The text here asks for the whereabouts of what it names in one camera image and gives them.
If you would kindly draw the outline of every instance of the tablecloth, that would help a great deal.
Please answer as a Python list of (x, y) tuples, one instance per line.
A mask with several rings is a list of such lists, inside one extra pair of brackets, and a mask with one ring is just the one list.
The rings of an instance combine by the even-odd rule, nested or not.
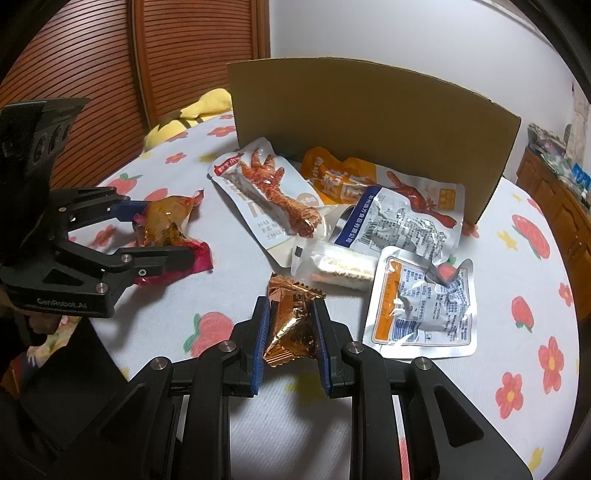
[[(93, 320), (129, 377), (155, 356), (179, 361), (227, 338), (234, 323), (250, 318), (271, 273), (287, 274), (207, 178), (210, 163), (236, 148), (233, 116), (227, 113), (139, 156), (102, 183), (135, 200), (192, 195), (199, 189), (205, 194), (191, 217), (189, 235), (210, 245), (214, 270), (167, 288), (133, 286), (113, 318)], [(71, 239), (112, 252), (134, 236), (130, 225), (112, 220), (72, 232)], [(470, 357), (436, 363), (515, 449), (534, 479), (544, 478), (569, 431), (579, 370), (576, 315), (560, 253), (539, 207), (501, 179), (477, 227), (464, 231), (458, 252), (444, 268), (465, 258), (474, 263), (478, 348)], [(323, 288), (332, 319), (348, 325), (359, 339), (368, 294)], [(63, 329), (71, 330), (73, 322), (64, 321)], [(46, 345), (45, 351), (32, 351), (30, 360), (42, 363), (50, 350)], [(314, 361), (265, 367), (259, 396), (232, 398), (230, 408), (236, 480), (348, 478), (350, 401), (324, 397)], [(399, 431), (405, 451), (401, 423)], [(178, 435), (182, 432), (181, 422)]]

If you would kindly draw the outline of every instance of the bronze foil wrapper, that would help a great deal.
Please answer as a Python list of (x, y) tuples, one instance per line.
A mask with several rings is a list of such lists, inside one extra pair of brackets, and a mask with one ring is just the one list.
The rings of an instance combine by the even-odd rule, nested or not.
[(316, 358), (314, 334), (307, 304), (323, 299), (324, 292), (273, 274), (269, 280), (272, 301), (271, 341), (263, 359), (272, 367), (296, 358)]

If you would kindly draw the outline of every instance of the barcode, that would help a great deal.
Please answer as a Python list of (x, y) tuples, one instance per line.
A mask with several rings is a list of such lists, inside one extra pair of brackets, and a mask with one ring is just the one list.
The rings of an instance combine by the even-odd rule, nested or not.
[(409, 333), (412, 333), (412, 335), (408, 337), (406, 341), (414, 342), (417, 339), (418, 335), (418, 325), (419, 322), (415, 322), (413, 320), (405, 320), (401, 318), (395, 319), (392, 341), (396, 342), (397, 340), (400, 340), (402, 337), (406, 337)]
[(365, 230), (363, 231), (363, 235), (359, 239), (359, 241), (365, 245), (370, 245), (371, 240), (374, 237), (374, 230), (378, 227), (377, 222), (368, 222), (365, 226)]

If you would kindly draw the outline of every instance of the white snack package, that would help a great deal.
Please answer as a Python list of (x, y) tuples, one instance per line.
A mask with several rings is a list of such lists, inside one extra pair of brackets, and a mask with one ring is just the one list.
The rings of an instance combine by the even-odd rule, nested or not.
[(312, 281), (370, 290), (378, 259), (349, 248), (315, 239), (298, 240), (291, 262), (291, 276)]
[(447, 358), (476, 350), (471, 260), (443, 280), (416, 254), (386, 247), (378, 260), (363, 342), (386, 358)]
[(330, 235), (316, 191), (268, 140), (220, 156), (209, 174), (236, 204), (258, 242), (282, 267), (289, 267), (298, 235)]
[(435, 265), (446, 262), (462, 234), (464, 190), (462, 185), (422, 180), (437, 184), (440, 191), (454, 192), (454, 201), (448, 205), (453, 210), (424, 207), (423, 197), (407, 185), (399, 189), (406, 189), (405, 194), (371, 186), (359, 199), (335, 243), (375, 257), (384, 247), (392, 246), (416, 253)]

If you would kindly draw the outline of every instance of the cardboard box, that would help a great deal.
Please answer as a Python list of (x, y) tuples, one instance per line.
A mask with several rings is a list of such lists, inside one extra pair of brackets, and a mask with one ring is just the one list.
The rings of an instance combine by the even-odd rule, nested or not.
[(259, 137), (296, 159), (311, 147), (402, 173), (461, 183), (476, 223), (521, 119), (443, 80), (360, 60), (266, 59), (228, 65), (240, 147)]

